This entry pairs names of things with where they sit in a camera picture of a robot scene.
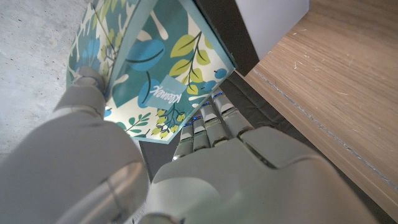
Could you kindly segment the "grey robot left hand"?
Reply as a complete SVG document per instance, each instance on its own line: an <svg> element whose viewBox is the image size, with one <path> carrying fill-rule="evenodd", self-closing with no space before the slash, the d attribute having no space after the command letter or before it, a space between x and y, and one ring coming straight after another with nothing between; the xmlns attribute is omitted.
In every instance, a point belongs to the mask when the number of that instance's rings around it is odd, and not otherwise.
<svg viewBox="0 0 398 224"><path fill-rule="evenodd" d="M153 179L104 120L104 84L81 67L51 117L1 163L2 223L376 223L337 171L271 128L185 151Z"/></svg>

